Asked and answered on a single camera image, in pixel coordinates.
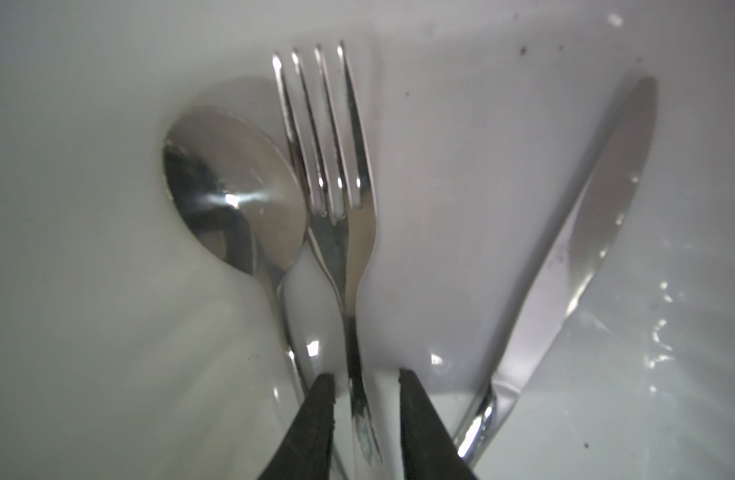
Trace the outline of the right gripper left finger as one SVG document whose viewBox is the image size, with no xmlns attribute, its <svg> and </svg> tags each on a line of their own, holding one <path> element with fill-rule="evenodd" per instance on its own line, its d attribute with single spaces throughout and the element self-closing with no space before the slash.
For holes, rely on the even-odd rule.
<svg viewBox="0 0 735 480">
<path fill-rule="evenodd" d="M 335 429 L 335 377 L 319 375 L 259 480 L 330 478 Z"/>
</svg>

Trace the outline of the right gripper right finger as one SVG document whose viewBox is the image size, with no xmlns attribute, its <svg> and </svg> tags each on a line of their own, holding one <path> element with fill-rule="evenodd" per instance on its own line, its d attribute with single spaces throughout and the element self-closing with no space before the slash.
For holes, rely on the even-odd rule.
<svg viewBox="0 0 735 480">
<path fill-rule="evenodd" d="M 405 479 L 471 479 L 477 476 L 457 448 L 413 370 L 399 370 L 401 457 Z"/>
</svg>

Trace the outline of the silver spoon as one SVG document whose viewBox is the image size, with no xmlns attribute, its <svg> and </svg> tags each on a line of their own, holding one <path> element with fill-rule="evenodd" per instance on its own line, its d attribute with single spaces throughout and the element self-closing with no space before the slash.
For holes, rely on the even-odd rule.
<svg viewBox="0 0 735 480">
<path fill-rule="evenodd" d="M 295 352 L 283 290 L 308 226 L 293 167 L 251 121 L 211 107 L 175 121 L 162 154 L 169 196 L 187 228 L 209 252 L 263 288 L 303 402 L 311 386 Z"/>
</svg>

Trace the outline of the silver knife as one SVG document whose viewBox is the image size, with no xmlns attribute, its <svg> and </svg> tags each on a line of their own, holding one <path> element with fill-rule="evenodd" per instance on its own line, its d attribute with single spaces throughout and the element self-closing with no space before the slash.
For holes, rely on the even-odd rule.
<svg viewBox="0 0 735 480">
<path fill-rule="evenodd" d="M 479 462 L 615 243 L 649 159 L 658 105 L 657 80 L 639 76 L 531 274 L 489 382 L 453 440 L 467 465 Z"/>
</svg>

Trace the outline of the white rectangular dish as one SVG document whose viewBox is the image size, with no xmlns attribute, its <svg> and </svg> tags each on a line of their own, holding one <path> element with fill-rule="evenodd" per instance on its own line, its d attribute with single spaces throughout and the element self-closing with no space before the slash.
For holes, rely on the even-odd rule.
<svg viewBox="0 0 735 480">
<path fill-rule="evenodd" d="M 253 479 L 297 406 L 251 278 L 165 190 L 191 106 L 285 139 L 272 55 L 343 41 L 373 163 L 360 334 L 456 428 L 629 78 L 659 82 L 609 258 L 483 479 L 735 479 L 735 1 L 0 1 L 0 479 Z"/>
</svg>

